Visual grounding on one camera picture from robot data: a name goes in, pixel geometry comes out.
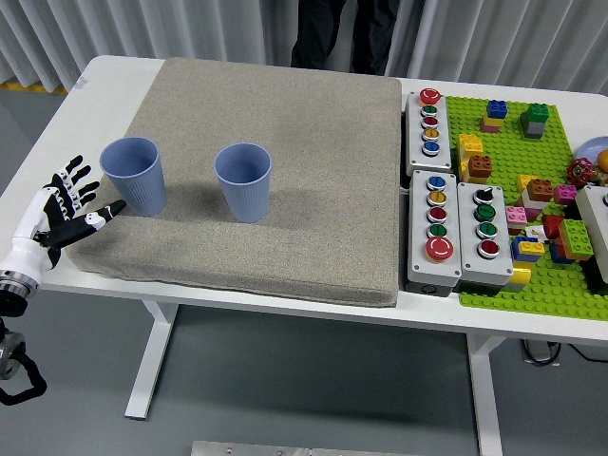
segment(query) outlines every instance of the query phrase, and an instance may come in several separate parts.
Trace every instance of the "black pants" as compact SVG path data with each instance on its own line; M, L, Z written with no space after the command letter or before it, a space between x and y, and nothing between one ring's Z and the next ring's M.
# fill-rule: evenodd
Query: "black pants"
M323 69L335 46L346 0L299 0L292 67ZM357 0L352 70L384 75L399 0Z

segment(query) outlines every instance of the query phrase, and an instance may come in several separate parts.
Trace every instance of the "white desk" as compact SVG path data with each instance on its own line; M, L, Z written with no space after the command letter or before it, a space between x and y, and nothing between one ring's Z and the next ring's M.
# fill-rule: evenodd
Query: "white desk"
M102 149L124 135L162 62L104 56L89 64L0 198L3 214L0 257L10 250L12 233L29 199L53 172L82 154L85 162L93 167L91 178L102 176L98 164ZM410 91L433 86L446 95L556 105L575 151L588 139L605 135L602 126L608 124L608 99L600 95L409 79L401 82L404 104ZM581 115L584 112L593 112L593 123L585 123ZM466 333L483 455L502 454L489 365L492 349L506 337L608 345L608 322L467 308L460 305L455 294L441 298L400 292L395 308L347 307L107 278L81 272L65 255L58 266L46 274L43 288L140 299L152 313L155 322L125 412L128 417L140 419L146 416L180 304Z

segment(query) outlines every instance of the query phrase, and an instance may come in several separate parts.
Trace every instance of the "gray cushion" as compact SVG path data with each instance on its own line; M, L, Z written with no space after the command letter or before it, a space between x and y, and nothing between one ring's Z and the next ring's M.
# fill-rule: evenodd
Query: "gray cushion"
M168 60L127 133L160 146L167 207L153 218L127 209L68 254L124 279L394 305L400 117L394 79ZM256 224L232 218L213 172L236 142L275 162ZM95 207L119 198L106 178L98 195Z

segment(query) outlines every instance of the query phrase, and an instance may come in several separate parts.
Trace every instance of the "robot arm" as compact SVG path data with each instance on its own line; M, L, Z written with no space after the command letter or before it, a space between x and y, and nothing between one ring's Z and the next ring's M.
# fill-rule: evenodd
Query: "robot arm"
M12 249L0 261L0 317L21 316L27 298L35 295L43 281L43 274L53 269L60 258L61 249L96 233L117 216L126 203L119 199L96 212L75 217L78 210L96 197L97 181L77 186L90 172L90 166L81 166L78 156L57 171L50 183L38 190L17 225L12 238ZM46 383L35 364L26 356L25 339L18 332L10 332L0 318L0 379L11 378L23 365L33 389L16 396L7 396L0 389L0 402L17 404L44 393Z

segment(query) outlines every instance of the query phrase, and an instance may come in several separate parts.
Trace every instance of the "table leg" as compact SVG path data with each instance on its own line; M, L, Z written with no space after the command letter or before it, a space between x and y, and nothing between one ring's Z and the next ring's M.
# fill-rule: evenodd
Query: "table leg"
M466 335L481 456L503 456L489 357L503 341L504 337Z
M179 304L156 301L144 301L143 304L154 316L154 325L143 353L129 403L124 412L124 416L136 420L144 420L148 413L156 380L161 370L164 351L169 342L173 321L179 307Z

